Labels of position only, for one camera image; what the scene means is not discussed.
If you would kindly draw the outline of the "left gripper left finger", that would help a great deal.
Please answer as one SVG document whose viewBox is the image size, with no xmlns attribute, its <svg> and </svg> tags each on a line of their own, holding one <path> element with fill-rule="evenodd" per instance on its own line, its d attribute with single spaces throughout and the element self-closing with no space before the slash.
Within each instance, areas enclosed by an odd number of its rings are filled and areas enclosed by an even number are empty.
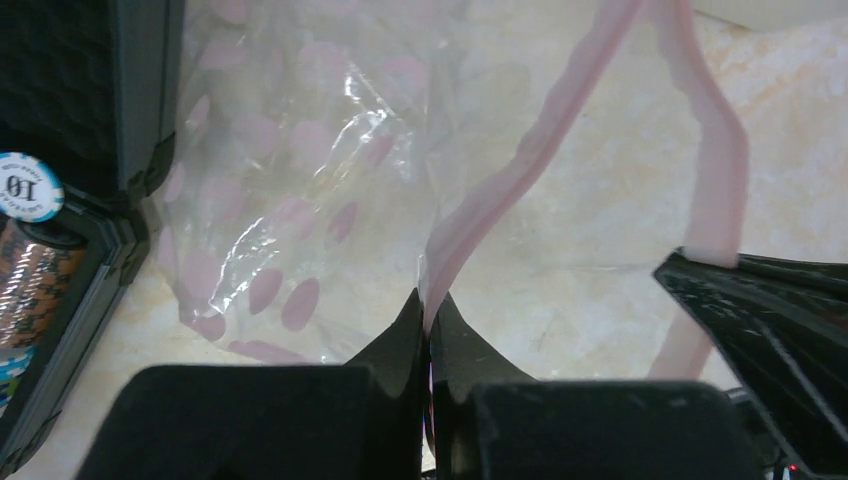
<svg viewBox="0 0 848 480">
<path fill-rule="evenodd" d="M 423 308 L 342 365 L 160 365 L 103 421 L 81 479 L 417 479 Z"/>
</svg>

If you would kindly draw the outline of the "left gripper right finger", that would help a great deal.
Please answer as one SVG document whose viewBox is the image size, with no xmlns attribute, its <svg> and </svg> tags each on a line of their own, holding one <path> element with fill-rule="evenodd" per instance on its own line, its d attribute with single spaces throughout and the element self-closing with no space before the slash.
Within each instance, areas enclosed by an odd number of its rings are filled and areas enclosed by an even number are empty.
<svg viewBox="0 0 848 480">
<path fill-rule="evenodd" d="M 431 329 L 441 479 L 759 479 L 728 396 L 693 381 L 531 378 L 452 299 Z"/>
</svg>

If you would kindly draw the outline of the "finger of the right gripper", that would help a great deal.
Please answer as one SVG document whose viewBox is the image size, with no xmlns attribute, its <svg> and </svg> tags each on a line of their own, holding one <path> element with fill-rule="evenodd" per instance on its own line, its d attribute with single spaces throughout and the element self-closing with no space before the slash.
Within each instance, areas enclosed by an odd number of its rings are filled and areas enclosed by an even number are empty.
<svg viewBox="0 0 848 480">
<path fill-rule="evenodd" d="M 741 255 L 734 268 L 673 252 L 656 281 L 707 332 L 788 456 L 847 474 L 847 266 Z"/>
</svg>

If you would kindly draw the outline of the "clear pink-dotted zip bag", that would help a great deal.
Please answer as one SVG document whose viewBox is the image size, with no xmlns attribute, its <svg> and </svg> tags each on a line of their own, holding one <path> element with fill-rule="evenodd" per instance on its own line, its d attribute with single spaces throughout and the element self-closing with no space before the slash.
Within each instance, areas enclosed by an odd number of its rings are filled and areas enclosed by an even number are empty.
<svg viewBox="0 0 848 480">
<path fill-rule="evenodd" d="M 178 321 L 340 363 L 448 299 L 537 377 L 696 379 L 650 270 L 732 266 L 748 142 L 689 1 L 191 1 L 157 204 Z"/>
</svg>

